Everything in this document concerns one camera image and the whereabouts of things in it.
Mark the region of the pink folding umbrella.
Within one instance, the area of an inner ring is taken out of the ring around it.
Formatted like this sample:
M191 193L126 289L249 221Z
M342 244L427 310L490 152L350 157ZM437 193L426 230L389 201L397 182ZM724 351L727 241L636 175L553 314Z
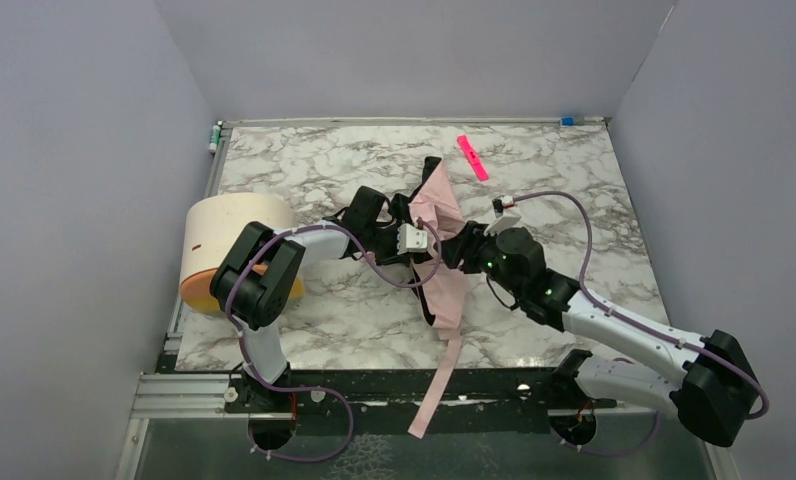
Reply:
M465 225L447 169L439 157L423 161L422 180L408 197L395 197L397 208L409 223L430 226L437 240L445 241L458 234ZM447 343L445 353L434 373L408 433L418 439L425 436L446 387L457 365L462 349L461 324L468 281L465 275L449 269L441 257L441 246L433 249L433 259L411 264L416 281L424 284L413 290L419 299L425 321Z

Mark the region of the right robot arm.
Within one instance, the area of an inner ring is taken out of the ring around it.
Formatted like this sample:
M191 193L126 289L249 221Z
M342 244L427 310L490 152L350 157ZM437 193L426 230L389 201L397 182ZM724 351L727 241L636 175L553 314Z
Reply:
M759 383L740 342L714 330L701 335L618 307L573 278L547 267L543 247L523 227L486 234L468 222L440 251L465 274L484 274L513 296L511 309L533 322L586 337L627 356L617 365L586 352L569 355L561 372L591 399L644 406L719 447L734 444L762 402Z

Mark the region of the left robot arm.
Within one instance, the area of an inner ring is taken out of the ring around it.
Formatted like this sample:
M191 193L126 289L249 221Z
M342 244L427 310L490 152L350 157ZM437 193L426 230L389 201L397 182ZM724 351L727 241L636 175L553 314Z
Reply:
M383 266L432 260L441 264L442 239L435 227L412 219L408 208L369 188L349 206L305 226L276 230L248 223L217 268L210 294L237 331L243 371L264 387L281 391L287 369L277 320L299 271L327 260L362 259L381 278Z

